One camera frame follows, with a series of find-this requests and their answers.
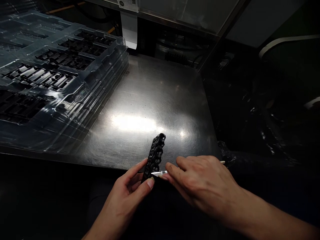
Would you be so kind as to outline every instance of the stainless steel table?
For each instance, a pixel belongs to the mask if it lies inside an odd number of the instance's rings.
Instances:
[[[163,170],[177,156],[220,157],[199,73],[147,56],[129,56],[129,68],[74,156],[7,152],[32,158],[129,169],[166,134]]]

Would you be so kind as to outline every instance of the forearm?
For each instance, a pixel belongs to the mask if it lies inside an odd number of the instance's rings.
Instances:
[[[281,211],[249,191],[244,192],[247,212],[230,225],[234,230],[259,240],[319,239],[318,228]]]

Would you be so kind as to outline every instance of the black plastic part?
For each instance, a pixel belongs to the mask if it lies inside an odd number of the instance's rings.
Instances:
[[[159,171],[159,163],[161,162],[161,156],[163,153],[164,140],[166,139],[166,135],[160,133],[156,136],[151,145],[151,150],[148,156],[148,162],[143,172],[143,177],[141,183],[143,183],[148,178],[152,177],[153,172]]]
[[[76,78],[76,76],[48,71],[43,68],[26,64],[22,64],[11,72],[2,75],[9,79],[18,80],[19,83],[23,84],[24,88],[27,89],[40,87],[57,92],[62,92],[62,90]]]
[[[8,90],[0,90],[0,119],[26,124],[53,98],[31,97]]]
[[[88,41],[73,41],[68,39],[66,42],[59,44],[62,47],[69,48],[70,51],[74,53],[88,53],[95,56],[100,56],[107,48],[93,44],[92,42]]]
[[[100,37],[95,34],[87,33],[84,31],[80,32],[77,36],[84,38],[85,41],[98,42],[98,43],[105,44],[107,46],[110,46],[115,41],[115,39]]]
[[[92,59],[74,55],[72,52],[61,53],[53,50],[49,50],[37,58],[48,61],[52,65],[67,66],[78,70],[85,70],[93,62]]]

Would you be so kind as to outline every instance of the metal frame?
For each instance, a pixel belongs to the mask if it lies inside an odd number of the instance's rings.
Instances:
[[[248,6],[250,0],[239,0],[238,3],[235,5],[233,8],[232,12],[229,14],[228,18],[224,22],[223,26],[221,27],[220,31],[218,33],[209,31],[207,29],[201,28],[201,27],[196,27],[194,25],[172,19],[168,16],[163,16],[159,13],[155,13],[146,9],[141,9],[139,10],[139,13],[135,13],[132,11],[127,11],[124,9],[120,9],[117,0],[86,0],[88,2],[98,4],[107,8],[111,8],[114,10],[126,12],[129,14],[133,14],[137,17],[147,19],[152,22],[160,23],[162,25],[172,27],[175,29],[179,29],[188,33],[192,33],[194,35],[211,39],[214,41],[214,43],[209,46],[208,51],[204,54],[204,56],[201,58],[199,64],[197,65],[197,70],[198,72],[203,75],[208,62],[218,49],[218,47],[221,44],[221,40],[224,39],[235,22],[238,20],[240,15],[243,13],[244,9]]]
[[[250,0],[239,0],[237,5],[233,8],[232,12],[230,13],[229,17],[223,24],[222,28],[220,29],[218,33],[217,42],[213,43],[211,46],[209,46],[208,51],[206,54],[201,58],[197,70],[198,72],[203,75],[208,62],[216,52],[216,50],[219,48],[221,44],[221,40],[224,39],[227,34],[230,32],[231,28],[235,24],[235,22],[239,19],[240,15],[243,13],[244,9],[248,6]]]
[[[118,2],[117,1],[113,1],[113,0],[86,0],[87,2],[91,2],[100,6],[104,6],[107,8],[111,8],[117,11],[121,11],[121,12],[125,12],[125,13],[129,13],[132,15],[135,15],[137,17],[152,21],[152,22],[156,22],[168,27],[172,27],[175,29],[179,29],[188,33],[192,33],[194,35],[203,37],[203,38],[208,38],[211,40],[216,40],[217,38],[217,34],[215,32],[209,31],[205,28],[202,27],[197,27],[194,26],[192,24],[189,23],[185,23],[173,18],[170,18],[168,16],[156,13],[156,12],[152,12],[150,10],[147,9],[143,9],[140,8],[139,9],[139,13],[136,12],[132,12],[132,11],[128,11],[122,8],[119,8]]]

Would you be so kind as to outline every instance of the fingernail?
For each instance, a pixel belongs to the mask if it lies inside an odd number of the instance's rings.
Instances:
[[[168,180],[166,177],[164,177],[163,175],[160,175],[159,178],[163,179],[163,180]]]
[[[149,178],[147,181],[147,184],[148,184],[149,188],[152,189],[153,185],[154,185],[154,178],[153,177]]]

